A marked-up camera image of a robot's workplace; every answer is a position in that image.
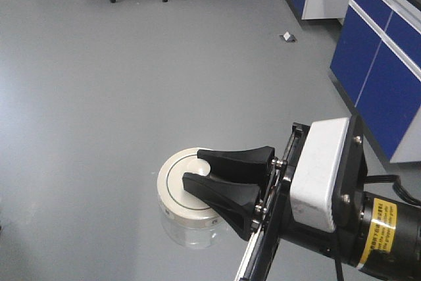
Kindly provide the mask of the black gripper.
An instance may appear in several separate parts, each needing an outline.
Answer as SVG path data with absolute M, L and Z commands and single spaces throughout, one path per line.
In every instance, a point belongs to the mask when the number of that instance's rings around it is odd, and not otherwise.
M 338 280 L 342 266 L 357 266 L 364 238 L 363 181 L 367 173 L 361 122 L 349 122 L 332 195 L 336 225 L 332 233 L 300 224 L 293 218 L 289 191 L 310 126 L 295 123 L 285 151 L 264 146 L 243 151 L 200 149 L 199 159 L 226 181 L 186 172 L 184 190 L 216 211 L 242 239 L 247 248 L 238 268 L 237 280 L 265 280 L 282 240 L 300 245 L 333 259 Z M 260 186 L 264 199 L 260 201 Z

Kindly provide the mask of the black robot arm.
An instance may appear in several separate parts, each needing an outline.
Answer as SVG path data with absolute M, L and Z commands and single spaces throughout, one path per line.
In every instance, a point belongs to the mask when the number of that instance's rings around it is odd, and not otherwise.
M 367 174 L 357 116 L 294 124 L 287 147 L 200 149 L 204 176 L 184 190 L 247 241 L 237 280 L 265 280 L 287 240 L 331 258 L 338 280 L 350 265 L 380 280 L 420 279 L 420 201 L 397 175 Z

